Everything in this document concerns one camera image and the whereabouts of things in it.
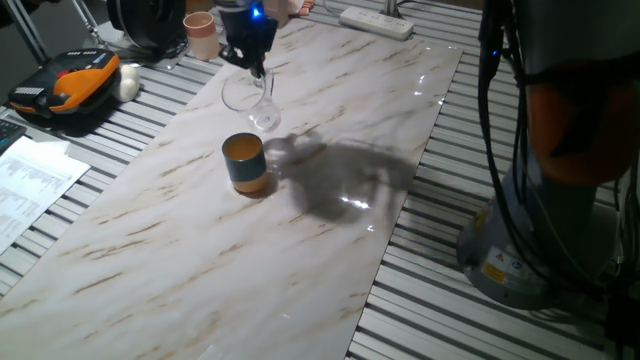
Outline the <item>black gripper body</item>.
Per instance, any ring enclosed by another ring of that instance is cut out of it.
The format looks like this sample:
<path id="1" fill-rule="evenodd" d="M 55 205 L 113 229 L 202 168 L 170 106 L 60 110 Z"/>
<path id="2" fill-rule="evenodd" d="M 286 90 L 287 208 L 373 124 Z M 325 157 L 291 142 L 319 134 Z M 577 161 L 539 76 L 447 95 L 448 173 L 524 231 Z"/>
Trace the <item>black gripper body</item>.
<path id="1" fill-rule="evenodd" d="M 278 21 L 266 14 L 264 6 L 220 5 L 219 14 L 226 33 L 226 44 L 250 55 L 254 63 L 258 60 L 264 62 L 278 28 Z"/>

